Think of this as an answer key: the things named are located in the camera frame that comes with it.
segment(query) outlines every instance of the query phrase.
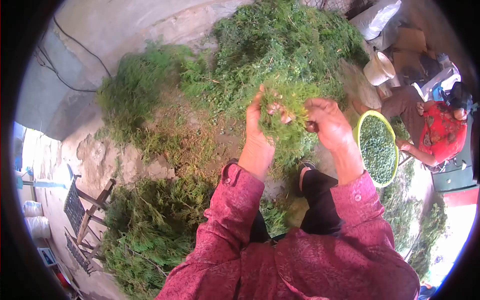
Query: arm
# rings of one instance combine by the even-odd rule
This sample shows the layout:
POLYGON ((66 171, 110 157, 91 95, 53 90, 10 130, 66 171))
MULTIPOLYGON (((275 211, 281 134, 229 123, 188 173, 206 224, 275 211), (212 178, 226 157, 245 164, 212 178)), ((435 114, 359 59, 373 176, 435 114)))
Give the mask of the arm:
POLYGON ((439 164, 435 156, 419 150, 417 147, 415 147, 414 145, 410 144, 407 141, 398 139, 395 141, 395 143, 401 151, 410 152, 410 154, 415 156, 419 161, 421 161, 424 164, 427 164, 431 167, 435 167, 436 165, 439 164))
POLYGON ((386 244, 392 249, 392 229, 382 219, 384 208, 378 201, 370 175, 363 170, 352 129, 338 105, 332 100, 309 99, 305 107, 309 120, 316 125, 307 126, 307 130, 317 132, 320 142, 334 158, 338 186, 330 191, 338 216, 345 221, 342 233, 357 238, 364 245, 386 244))
POLYGON ((433 100, 424 102, 424 103, 423 103, 423 111, 424 111, 424 112, 429 111, 430 108, 431 108, 434 104, 435 104, 435 101, 433 101, 433 100))
POLYGON ((197 229, 195 250, 170 272, 157 299, 233 298, 240 278, 240 250, 249 242, 275 152, 258 128, 261 96, 259 92, 247 108, 247 139, 239 163, 222 170, 204 213, 208 220, 197 229), (219 282, 227 288, 218 289, 219 282))

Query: red floral shirt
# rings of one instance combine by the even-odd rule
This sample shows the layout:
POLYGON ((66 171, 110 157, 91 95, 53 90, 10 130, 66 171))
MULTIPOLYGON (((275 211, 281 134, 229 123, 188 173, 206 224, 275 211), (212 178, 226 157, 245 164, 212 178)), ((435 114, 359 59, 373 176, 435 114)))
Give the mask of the red floral shirt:
POLYGON ((419 149, 435 156, 442 163, 462 151, 467 136, 467 122, 452 117, 452 108, 443 102, 433 104, 423 113, 425 126, 419 149))
POLYGON ((248 243, 263 190, 237 165, 228 168, 205 210, 208 221, 198 227, 195 250, 170 272, 157 300, 416 299, 419 279, 394 250, 367 172, 330 189, 345 221, 340 237, 292 228, 275 247, 248 243))

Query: electrical wire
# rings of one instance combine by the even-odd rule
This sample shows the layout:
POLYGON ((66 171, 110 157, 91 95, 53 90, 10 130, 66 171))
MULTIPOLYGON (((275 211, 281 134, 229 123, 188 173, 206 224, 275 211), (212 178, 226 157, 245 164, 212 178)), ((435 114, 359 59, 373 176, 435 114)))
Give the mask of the electrical wire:
POLYGON ((93 56, 95 56, 98 61, 102 64, 102 66, 105 68, 105 71, 107 71, 107 74, 109 77, 112 77, 112 75, 110 75, 110 72, 108 71, 107 67, 103 64, 102 60, 100 59, 100 57, 98 57, 97 55, 93 54, 92 51, 88 50, 84 45, 82 45, 82 43, 80 43, 79 41, 77 41, 75 38, 73 38, 72 36, 68 35, 65 31, 63 31, 63 29, 60 27, 60 25, 58 24, 57 22, 57 19, 55 18, 55 16, 53 16, 53 22, 55 22, 55 25, 60 29, 60 31, 63 32, 64 35, 66 35, 67 37, 69 37, 70 39, 72 39, 74 42, 76 42, 78 45, 82 46, 83 49, 85 49, 88 53, 92 54, 93 56))
POLYGON ((46 49, 42 49, 40 46, 37 46, 38 50, 40 50, 40 52, 43 54, 43 56, 45 57, 45 59, 48 61, 48 63, 50 64, 50 66, 48 66, 44 61, 43 59, 37 54, 35 54, 35 57, 36 57, 36 61, 38 62, 38 64, 42 67, 46 67, 48 69, 50 69, 51 71, 53 71, 55 73, 55 75, 58 77, 58 79, 64 84, 66 85, 67 87, 69 87, 70 89, 74 90, 74 91, 77 91, 77 92, 90 92, 90 93, 95 93, 96 90, 83 90, 83 89, 77 89, 77 88, 74 88, 72 87, 71 85, 69 85, 68 83, 66 83, 61 77, 60 77, 60 74, 58 72, 58 70, 55 68, 55 66, 53 65, 52 61, 50 60, 50 57, 48 56, 48 53, 47 53, 47 50, 46 49))

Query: green berries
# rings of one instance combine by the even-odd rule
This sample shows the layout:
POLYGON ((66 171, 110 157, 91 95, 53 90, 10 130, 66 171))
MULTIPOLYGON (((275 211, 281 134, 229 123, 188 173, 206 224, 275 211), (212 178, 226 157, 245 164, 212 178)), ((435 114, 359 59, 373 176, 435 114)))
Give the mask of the green berries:
POLYGON ((387 183, 393 176, 396 151, 393 136, 378 117, 367 116, 360 127, 360 149, 363 163, 376 182, 387 183))

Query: wrist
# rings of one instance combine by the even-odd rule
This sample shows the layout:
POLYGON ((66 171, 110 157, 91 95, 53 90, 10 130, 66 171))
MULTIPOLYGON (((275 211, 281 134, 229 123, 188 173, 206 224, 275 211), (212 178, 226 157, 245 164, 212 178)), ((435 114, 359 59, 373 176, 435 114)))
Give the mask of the wrist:
POLYGON ((273 146, 258 144, 247 139, 240 154, 238 165, 261 182, 264 182, 274 154, 275 148, 273 146))
POLYGON ((362 176, 363 161, 360 149, 353 138, 331 152, 338 175, 338 185, 347 184, 362 176))

